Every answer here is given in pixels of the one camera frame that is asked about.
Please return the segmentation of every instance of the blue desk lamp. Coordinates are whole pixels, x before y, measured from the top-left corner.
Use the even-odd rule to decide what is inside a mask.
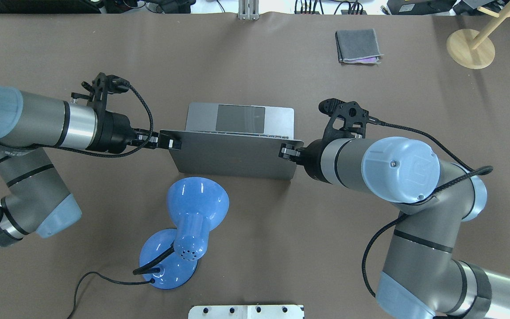
[[[151,285],[159,289],[180,287],[192,277],[206,254],[210,231],[227,214],[229,197],[213,180],[188,177],[170,186],[166,205],[177,228],[150,236],[141,249],[140,267],[133,271],[154,279]]]

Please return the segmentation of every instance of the wooden stand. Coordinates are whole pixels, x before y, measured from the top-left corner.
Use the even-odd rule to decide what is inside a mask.
[[[483,7],[477,10],[494,18],[481,32],[472,29],[457,30],[448,37],[446,42],[446,48],[452,59],[469,69],[483,69],[493,62],[495,47],[488,36],[506,18],[510,18],[510,2],[499,13]]]

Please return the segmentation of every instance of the white floor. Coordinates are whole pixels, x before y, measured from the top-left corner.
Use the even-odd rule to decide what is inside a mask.
[[[239,4],[237,0],[220,0],[221,5],[224,7],[225,12],[234,12],[237,13],[237,9],[239,8]],[[366,10],[367,14],[383,14],[381,12],[381,6],[386,5],[386,0],[360,0],[360,3],[363,5],[364,10]],[[334,10],[338,6],[338,2],[333,2],[330,0],[322,0],[322,4],[324,6],[324,13],[325,14],[333,14]],[[294,13],[294,5],[295,0],[259,0],[259,12],[265,13],[265,12],[283,12],[283,13]],[[340,7],[340,10],[347,9],[347,4],[342,4]],[[196,0],[196,4],[194,4],[192,7],[192,13],[217,13],[221,12],[221,9],[218,5],[218,2],[216,0]],[[130,12],[136,12],[136,11],[146,11],[145,8],[141,9],[134,9],[129,11]],[[447,15],[453,15],[453,10],[450,10],[450,12],[446,12],[444,16]]]

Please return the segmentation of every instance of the black box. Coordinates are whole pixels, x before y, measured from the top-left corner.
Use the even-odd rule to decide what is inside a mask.
[[[418,16],[448,12],[456,0],[388,0],[387,6],[393,15]]]

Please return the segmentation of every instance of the lamp base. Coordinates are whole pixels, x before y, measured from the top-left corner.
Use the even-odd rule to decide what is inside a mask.
[[[176,230],[172,228],[161,230],[153,236],[150,236],[141,249],[139,267],[144,266],[158,257],[158,255],[162,254],[166,249],[170,248],[175,237]],[[155,282],[151,283],[151,285],[155,288],[174,289],[186,283],[192,275],[194,275],[197,265],[197,260],[185,261],[177,254],[173,253],[155,266],[160,268],[160,272],[144,274],[143,278],[145,280],[154,279]]]
[[[457,30],[448,37],[446,48],[459,65],[469,69],[483,69],[495,58],[493,42],[486,38],[476,49],[470,49],[471,42],[479,31],[472,29]]]

